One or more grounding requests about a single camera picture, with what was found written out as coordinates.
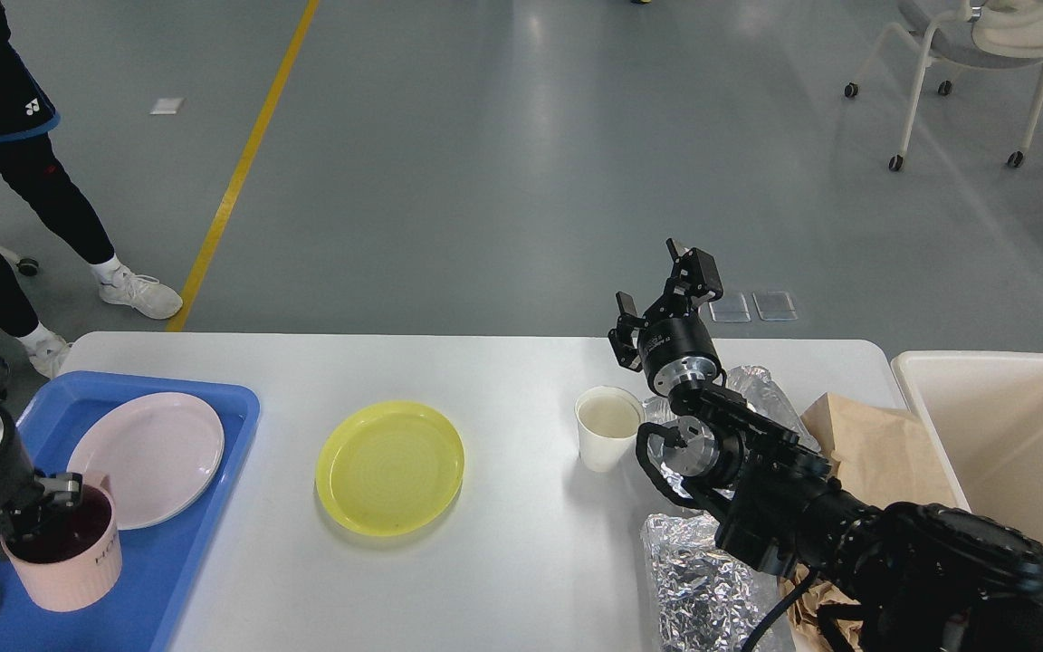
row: yellow plate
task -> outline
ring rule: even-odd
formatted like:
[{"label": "yellow plate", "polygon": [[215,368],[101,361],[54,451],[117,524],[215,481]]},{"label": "yellow plate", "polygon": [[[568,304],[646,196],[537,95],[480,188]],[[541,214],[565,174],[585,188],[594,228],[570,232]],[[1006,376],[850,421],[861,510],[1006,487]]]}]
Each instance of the yellow plate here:
[{"label": "yellow plate", "polygon": [[353,532],[402,535],[445,511],[463,472],[461,437],[445,416],[390,401],[362,408],[333,430],[316,462],[316,492]]}]

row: white chair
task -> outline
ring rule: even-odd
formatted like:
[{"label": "white chair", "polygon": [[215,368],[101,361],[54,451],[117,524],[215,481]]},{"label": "white chair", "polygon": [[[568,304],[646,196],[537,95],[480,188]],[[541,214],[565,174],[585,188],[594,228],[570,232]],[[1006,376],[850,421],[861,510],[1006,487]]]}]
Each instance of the white chair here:
[{"label": "white chair", "polygon": [[899,172],[903,166],[923,88],[923,71],[938,62],[956,67],[956,73],[938,88],[939,94],[944,96],[951,93],[952,82],[965,70],[1000,71],[1038,64],[1042,66],[1029,107],[1025,137],[1017,151],[1009,156],[1010,166],[1021,166],[1033,143],[1036,120],[1040,117],[1040,104],[1043,103],[1043,1],[990,0],[983,7],[974,7],[970,0],[899,0],[898,8],[912,31],[901,24],[888,24],[860,70],[844,88],[846,98],[855,98],[860,91],[858,82],[880,54],[889,34],[898,34],[903,42],[919,50],[899,151],[888,162],[888,169]]}]

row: pink plate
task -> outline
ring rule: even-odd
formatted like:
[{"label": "pink plate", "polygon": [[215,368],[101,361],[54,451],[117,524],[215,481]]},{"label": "pink plate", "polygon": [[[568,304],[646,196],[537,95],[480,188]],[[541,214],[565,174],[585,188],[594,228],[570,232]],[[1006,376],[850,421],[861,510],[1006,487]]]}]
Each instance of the pink plate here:
[{"label": "pink plate", "polygon": [[111,479],[121,530],[162,524],[202,494],[223,455],[223,426],[191,394],[137,397],[83,434],[67,469]]}]

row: caster wheel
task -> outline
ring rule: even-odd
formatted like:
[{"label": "caster wheel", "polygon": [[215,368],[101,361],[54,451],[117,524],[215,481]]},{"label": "caster wheel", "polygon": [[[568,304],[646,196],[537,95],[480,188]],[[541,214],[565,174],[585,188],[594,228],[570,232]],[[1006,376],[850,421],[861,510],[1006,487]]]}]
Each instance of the caster wheel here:
[{"label": "caster wheel", "polygon": [[38,273],[38,260],[24,258],[18,260],[16,267],[18,268],[18,273],[22,273],[24,276],[33,276]]}]

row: floor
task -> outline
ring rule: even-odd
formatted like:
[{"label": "floor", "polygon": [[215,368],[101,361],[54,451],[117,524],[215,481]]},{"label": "floor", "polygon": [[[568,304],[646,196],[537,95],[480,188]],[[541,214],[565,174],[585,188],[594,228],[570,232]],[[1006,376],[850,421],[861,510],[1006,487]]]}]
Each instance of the floor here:
[{"label": "floor", "polygon": [[[306,1],[5,4],[121,259],[181,288]],[[870,0],[324,0],[185,329],[603,337],[616,290],[661,291],[675,237],[728,290],[794,296],[798,320],[717,337],[1043,352],[1043,115],[1003,165],[1038,69],[948,98],[929,71],[890,173],[909,50],[841,91],[893,20]],[[0,244],[41,261],[22,285],[69,340],[165,327],[99,303],[1,180]],[[18,412],[42,379],[2,334],[0,353]]]}]

